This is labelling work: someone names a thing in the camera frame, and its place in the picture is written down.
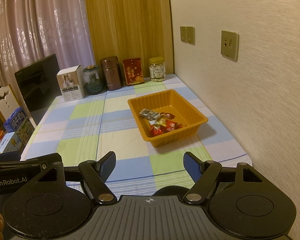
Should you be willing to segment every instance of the white chair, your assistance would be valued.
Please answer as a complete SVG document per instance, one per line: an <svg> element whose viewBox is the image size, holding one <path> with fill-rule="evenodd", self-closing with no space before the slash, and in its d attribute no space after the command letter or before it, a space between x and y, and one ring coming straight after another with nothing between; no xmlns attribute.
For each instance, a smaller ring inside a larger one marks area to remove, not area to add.
<svg viewBox="0 0 300 240"><path fill-rule="evenodd" d="M0 88L0 119L5 122L20 105L10 85Z"/></svg>

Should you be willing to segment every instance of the electrical outlet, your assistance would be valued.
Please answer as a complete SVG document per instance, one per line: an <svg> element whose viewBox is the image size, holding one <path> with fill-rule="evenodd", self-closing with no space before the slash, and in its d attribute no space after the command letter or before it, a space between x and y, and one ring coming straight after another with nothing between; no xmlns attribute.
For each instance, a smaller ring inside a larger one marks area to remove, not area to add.
<svg viewBox="0 0 300 240"><path fill-rule="evenodd" d="M187 27L187 42L194 45L194 27Z"/></svg>
<svg viewBox="0 0 300 240"><path fill-rule="evenodd" d="M221 54L233 60L238 60L239 34L221 31Z"/></svg>
<svg viewBox="0 0 300 240"><path fill-rule="evenodd" d="M187 42L187 28L185 26L180 26L180 37L181 41Z"/></svg>

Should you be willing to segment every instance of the gray ribbed plate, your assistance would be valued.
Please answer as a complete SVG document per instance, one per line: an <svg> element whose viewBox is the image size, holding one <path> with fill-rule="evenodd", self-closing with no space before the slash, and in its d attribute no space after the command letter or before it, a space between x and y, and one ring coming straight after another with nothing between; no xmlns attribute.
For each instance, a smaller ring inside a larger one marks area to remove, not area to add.
<svg viewBox="0 0 300 240"><path fill-rule="evenodd" d="M200 207L176 196L122 196L99 207L92 218L63 240L235 240L216 228Z"/></svg>

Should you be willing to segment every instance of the brown thermos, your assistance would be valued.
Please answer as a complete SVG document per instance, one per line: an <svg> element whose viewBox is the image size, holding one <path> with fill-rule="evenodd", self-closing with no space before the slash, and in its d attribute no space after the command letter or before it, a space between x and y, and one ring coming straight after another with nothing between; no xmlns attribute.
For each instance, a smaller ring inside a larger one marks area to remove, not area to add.
<svg viewBox="0 0 300 240"><path fill-rule="evenodd" d="M102 72L106 78L107 89L117 90L122 88L120 65L116 56L104 57L100 60Z"/></svg>

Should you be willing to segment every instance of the curtain floral pattern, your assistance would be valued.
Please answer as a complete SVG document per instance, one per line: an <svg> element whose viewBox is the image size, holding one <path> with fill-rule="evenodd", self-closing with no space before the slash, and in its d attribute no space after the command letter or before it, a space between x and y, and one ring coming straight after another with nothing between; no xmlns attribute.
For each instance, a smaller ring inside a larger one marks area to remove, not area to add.
<svg viewBox="0 0 300 240"><path fill-rule="evenodd" d="M0 84L23 102L14 73L55 53L60 69L95 64L84 0L0 0Z"/></svg>

